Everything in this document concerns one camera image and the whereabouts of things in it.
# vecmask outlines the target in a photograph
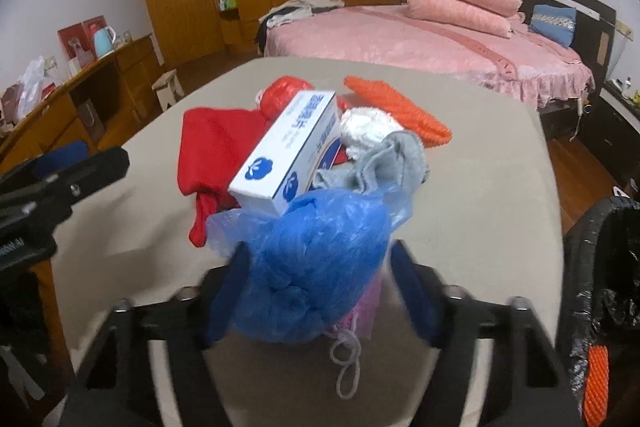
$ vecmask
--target pink quilt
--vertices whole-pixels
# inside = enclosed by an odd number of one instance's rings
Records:
[[[335,58],[443,73],[534,107],[545,107],[552,99],[577,98],[584,87],[594,87],[591,70],[573,50],[528,33],[517,16],[511,19],[513,36],[504,39],[415,21],[405,16],[406,10],[406,6],[343,8],[272,28],[264,55]]]

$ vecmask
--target black headboard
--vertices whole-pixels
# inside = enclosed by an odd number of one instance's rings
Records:
[[[593,71],[596,81],[596,93],[600,92],[606,80],[607,68],[616,31],[616,11],[597,0],[522,0],[521,12],[531,22],[533,7],[536,4],[549,4],[556,7],[576,7],[578,9],[575,25],[575,37],[571,47],[580,55],[583,63]]]

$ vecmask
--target kettle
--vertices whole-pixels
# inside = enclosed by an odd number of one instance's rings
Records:
[[[94,49],[97,58],[104,57],[104,55],[113,51],[116,37],[116,32],[111,26],[102,28],[94,33]]]

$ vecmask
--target red plastic bag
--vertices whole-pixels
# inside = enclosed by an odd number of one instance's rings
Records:
[[[281,76],[264,90],[258,107],[260,107],[260,111],[268,120],[274,121],[286,109],[289,102],[293,100],[293,97],[296,96],[299,91],[313,89],[316,88],[302,78],[288,75]],[[338,108],[344,112],[350,108],[350,106],[341,99],[341,97],[338,97]]]

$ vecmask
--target orange foam net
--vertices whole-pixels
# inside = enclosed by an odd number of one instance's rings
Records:
[[[589,348],[589,376],[582,413],[587,427],[598,427],[607,417],[609,402],[609,351],[606,346]]]
[[[417,134],[425,147],[436,147],[451,141],[448,127],[386,82],[347,76],[344,85],[374,107],[388,112],[402,127]]]

